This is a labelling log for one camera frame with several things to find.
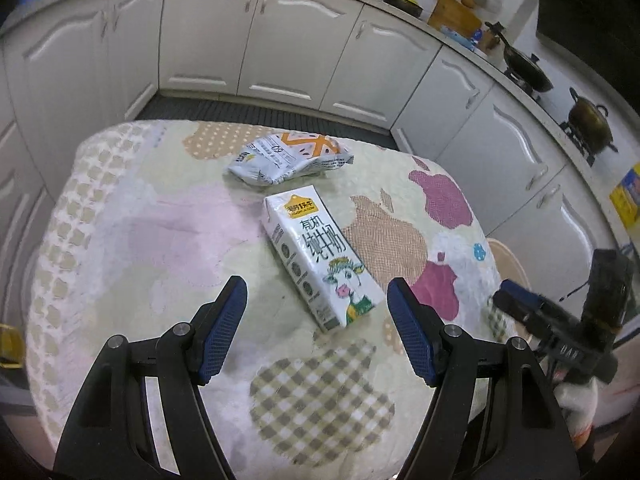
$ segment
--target orange logo on bag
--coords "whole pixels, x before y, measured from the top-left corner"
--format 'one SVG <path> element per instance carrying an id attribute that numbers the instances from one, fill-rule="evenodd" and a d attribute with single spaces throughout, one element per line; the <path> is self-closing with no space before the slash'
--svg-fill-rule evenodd
<path id="1" fill-rule="evenodd" d="M 300 218 L 311 213 L 318 212 L 318 206 L 310 198 L 291 195 L 289 201 L 284 205 L 291 218 Z"/>
<path id="2" fill-rule="evenodd" d="M 306 144 L 309 146 L 309 152 L 313 149 L 313 152 L 309 155 L 308 153 L 304 153 L 304 155 L 312 157 L 312 156 L 320 156 L 327 155 L 329 153 L 340 153 L 340 148 L 327 136 L 318 135 L 317 137 L 303 137 L 300 134 L 282 134 L 280 140 L 283 144 L 287 146 L 295 146 L 298 144 Z"/>

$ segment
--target cabinet handle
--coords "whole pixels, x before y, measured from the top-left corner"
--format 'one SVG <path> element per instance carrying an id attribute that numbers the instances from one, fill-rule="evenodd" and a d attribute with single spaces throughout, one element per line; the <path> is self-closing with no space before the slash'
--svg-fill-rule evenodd
<path id="1" fill-rule="evenodd" d="M 476 92 L 468 99 L 465 107 L 467 110 L 469 110 L 469 108 L 472 107 L 472 105 L 474 104 L 474 102 L 476 101 L 479 95 L 480 95 L 480 91 L 476 90 Z"/>
<path id="2" fill-rule="evenodd" d="M 358 33 L 356 34 L 356 40 L 359 40 L 359 39 L 360 39 L 360 36 L 362 36 L 362 33 L 363 33 L 364 28 L 365 28 L 366 26 L 367 26 L 367 22 L 362 22 L 362 23 L 360 24 L 360 28 L 359 28 L 359 30 L 358 30 Z"/>
<path id="3" fill-rule="evenodd" d="M 100 33 L 100 39 L 103 40 L 104 39 L 104 35 L 107 33 L 107 13 L 105 12 L 105 10 L 101 10 L 100 11 L 100 17 L 102 19 L 102 32 Z"/>
<path id="4" fill-rule="evenodd" d="M 113 11 L 111 13 L 111 20 L 113 21 L 113 30 L 116 30 L 116 27 L 118 26 L 118 18 L 120 17 L 120 13 L 118 12 L 118 7 L 116 7 L 116 5 L 113 5 Z"/>
<path id="5" fill-rule="evenodd" d="M 555 195 L 558 191 L 560 191 L 560 184 L 558 184 L 557 186 L 554 186 L 554 188 L 551 191 L 547 191 L 544 194 L 544 196 L 540 200 L 538 200 L 538 203 L 536 204 L 536 208 L 540 209 L 543 205 L 549 202 L 549 200 L 551 200 L 553 195 Z"/>
<path id="6" fill-rule="evenodd" d="M 246 0 L 246 3 L 244 4 L 244 12 L 249 12 L 250 6 L 251 6 L 251 0 Z"/>
<path id="7" fill-rule="evenodd" d="M 264 14 L 264 8 L 267 6 L 267 0 L 262 0 L 262 5 L 260 6 L 260 14 Z"/>
<path id="8" fill-rule="evenodd" d="M 542 168 L 540 168 L 539 172 L 531 177 L 531 180 L 529 180 L 529 183 L 527 184 L 527 187 L 525 189 L 527 191 L 530 191 L 534 184 L 546 175 L 547 171 L 549 171 L 549 167 L 545 164 Z"/>

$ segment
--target floral tablecloth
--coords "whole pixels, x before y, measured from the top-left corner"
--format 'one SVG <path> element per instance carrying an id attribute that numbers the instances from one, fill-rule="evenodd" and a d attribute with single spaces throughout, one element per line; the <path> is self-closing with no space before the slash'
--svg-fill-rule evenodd
<path id="1" fill-rule="evenodd" d="M 499 285 L 494 258 L 441 167 L 345 139 L 353 165 L 252 188 L 225 168 L 269 131 L 149 121 L 80 146 L 40 250 L 28 325 L 31 389 L 54 447 L 109 336 L 159 336 L 239 274 L 248 306 L 222 372 L 201 389 L 237 478 L 399 471 L 433 391 L 414 375 L 385 303 L 337 333 L 318 330 L 259 221 L 263 197 L 287 189 L 316 186 L 384 290 L 403 276 L 444 320 L 494 339 L 483 311 Z M 161 464 L 177 471 L 157 383 L 148 385 Z M 474 413 L 485 390 L 479 381 Z"/>

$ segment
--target pink patch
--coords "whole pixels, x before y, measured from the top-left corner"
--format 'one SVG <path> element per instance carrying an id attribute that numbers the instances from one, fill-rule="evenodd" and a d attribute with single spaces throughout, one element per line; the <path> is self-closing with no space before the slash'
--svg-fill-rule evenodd
<path id="1" fill-rule="evenodd" d="M 447 175 L 427 175 L 422 171 L 412 171 L 409 173 L 409 180 L 424 191 L 427 197 L 424 209 L 438 224 L 447 229 L 471 225 L 471 209 L 458 186 Z"/>
<path id="2" fill-rule="evenodd" d="M 136 259 L 196 286 L 222 281 L 218 267 L 232 248 L 261 239 L 262 199 L 231 196 L 221 184 L 161 196 L 131 221 Z"/>
<path id="3" fill-rule="evenodd" d="M 335 291 L 338 294 L 338 298 L 346 298 L 351 292 L 351 289 L 346 285 L 341 285 L 336 288 Z"/>
<path id="4" fill-rule="evenodd" d="M 431 170 L 429 169 L 429 167 L 428 167 L 428 166 L 427 166 L 423 161 L 421 161 L 418 157 L 413 156 L 413 155 L 412 155 L 411 157 L 412 157 L 412 159 L 415 161 L 415 163 L 416 163 L 418 166 L 420 166 L 424 171 L 431 171 Z"/>
<path id="5" fill-rule="evenodd" d="M 460 304 L 453 282 L 456 273 L 447 264 L 427 262 L 411 290 L 421 304 L 429 305 L 445 321 L 453 321 Z"/>

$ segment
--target cooking pot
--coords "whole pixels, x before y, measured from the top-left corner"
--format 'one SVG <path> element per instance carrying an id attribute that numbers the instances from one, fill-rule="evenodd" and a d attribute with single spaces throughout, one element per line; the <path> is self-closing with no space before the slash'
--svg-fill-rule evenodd
<path id="1" fill-rule="evenodd" d="M 575 104 L 569 111 L 569 124 L 575 127 L 593 153 L 605 148 L 618 152 L 612 144 L 613 135 L 607 123 L 609 111 L 605 105 L 595 105 L 587 98 L 579 96 L 574 88 L 569 88 Z"/>
<path id="2" fill-rule="evenodd" d="M 422 7 L 415 0 L 383 0 L 386 4 L 393 5 L 415 18 L 420 18 Z"/>
<path id="3" fill-rule="evenodd" d="M 504 43 L 504 60 L 513 73 L 529 83 L 536 92 L 549 92 L 554 87 L 543 70 L 537 65 L 538 56 L 535 54 L 531 54 L 531 57 L 525 56 L 517 48 L 513 48 L 502 34 L 504 27 L 500 22 L 493 24 L 484 22 L 484 24 Z"/>

